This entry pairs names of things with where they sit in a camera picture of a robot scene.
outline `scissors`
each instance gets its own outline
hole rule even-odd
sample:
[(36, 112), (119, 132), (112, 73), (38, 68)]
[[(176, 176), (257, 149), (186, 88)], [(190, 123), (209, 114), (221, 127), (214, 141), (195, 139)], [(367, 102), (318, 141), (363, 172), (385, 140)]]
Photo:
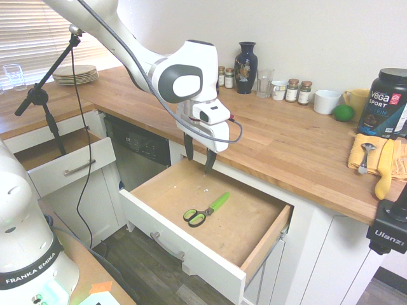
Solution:
[(185, 212), (184, 220), (188, 222), (190, 227), (199, 227), (204, 223), (206, 217), (211, 216), (214, 212), (216, 212), (228, 198), (229, 192), (224, 193), (204, 211), (198, 211), (192, 208), (191, 210)]

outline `scissor blade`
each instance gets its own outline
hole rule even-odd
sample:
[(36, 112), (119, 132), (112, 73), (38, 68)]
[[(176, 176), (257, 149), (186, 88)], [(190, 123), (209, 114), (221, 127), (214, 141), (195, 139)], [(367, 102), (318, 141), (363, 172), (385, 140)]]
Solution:
[(223, 203), (229, 198), (229, 192), (224, 193), (222, 196), (220, 196), (213, 204), (210, 205), (210, 208), (213, 208), (214, 212), (220, 208)]

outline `black camera clamp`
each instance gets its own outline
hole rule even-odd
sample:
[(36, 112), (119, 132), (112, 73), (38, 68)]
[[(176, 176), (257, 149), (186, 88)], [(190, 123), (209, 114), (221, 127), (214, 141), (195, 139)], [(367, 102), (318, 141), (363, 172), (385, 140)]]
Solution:
[(407, 184), (396, 202), (381, 200), (376, 218), (368, 229), (369, 248), (383, 255), (395, 250), (407, 251)]
[(18, 109), (14, 112), (16, 116), (21, 116), (31, 103), (33, 103), (34, 105), (43, 106), (45, 112), (45, 120), (50, 127), (55, 140), (57, 141), (57, 145), (62, 156), (66, 154), (66, 150), (60, 138), (57, 123), (55, 122), (55, 119), (50, 113), (50, 110), (46, 104), (48, 101), (48, 94), (44, 89), (42, 89), (42, 87), (44, 86), (48, 78), (50, 78), (50, 76), (55, 72), (57, 67), (66, 58), (69, 52), (74, 47), (78, 46), (81, 42), (78, 36), (82, 36), (83, 31), (72, 24), (69, 26), (69, 30), (71, 31), (71, 39), (69, 40), (69, 45), (67, 46), (67, 48), (62, 52), (62, 54), (52, 65), (50, 70), (48, 70), (48, 72), (44, 75), (42, 80), (38, 84), (34, 84), (34, 87), (28, 91), (27, 98), (25, 98)]

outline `metal drawer pull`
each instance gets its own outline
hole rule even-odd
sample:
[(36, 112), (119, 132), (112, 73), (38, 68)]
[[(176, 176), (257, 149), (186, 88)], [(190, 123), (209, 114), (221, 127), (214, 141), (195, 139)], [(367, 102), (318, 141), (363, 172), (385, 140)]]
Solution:
[[(95, 162), (96, 162), (96, 160), (92, 159), (92, 162), (90, 164), (94, 164)], [(84, 169), (86, 167), (89, 167), (89, 162), (87, 164), (84, 164), (84, 165), (81, 165), (81, 166), (75, 168), (74, 170), (66, 170), (66, 171), (64, 171), (64, 176), (66, 177), (66, 176), (72, 175), (73, 173), (76, 173), (76, 172), (78, 172), (78, 171), (80, 171), (80, 170), (82, 170), (82, 169)]]
[(156, 233), (150, 233), (151, 238), (160, 246), (162, 247), (165, 251), (167, 251), (169, 254), (174, 256), (176, 259), (179, 259), (181, 262), (185, 261), (185, 252), (180, 252), (179, 254), (173, 253), (170, 249), (168, 249), (158, 238), (160, 237), (160, 232)]

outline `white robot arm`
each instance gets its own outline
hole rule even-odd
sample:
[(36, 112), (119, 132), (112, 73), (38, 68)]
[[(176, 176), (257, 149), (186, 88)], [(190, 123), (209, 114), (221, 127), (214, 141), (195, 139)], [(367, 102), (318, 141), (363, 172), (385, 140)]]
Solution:
[[(213, 44), (189, 40), (171, 56), (165, 57), (144, 48), (123, 25), (117, 15), (118, 0), (44, 0), (44, 2), (81, 30), (97, 38), (127, 68), (134, 84), (158, 94), (169, 103), (179, 103), (177, 126), (184, 132), (189, 159), (192, 138), (208, 151), (207, 170), (216, 154), (228, 148), (230, 111), (217, 99), (217, 51)], [(112, 35), (93, 15), (97, 14), (117, 37)], [(151, 81), (148, 85), (129, 50)]]
[(1, 304), (66, 305), (79, 269), (51, 232), (28, 181), (0, 140)]

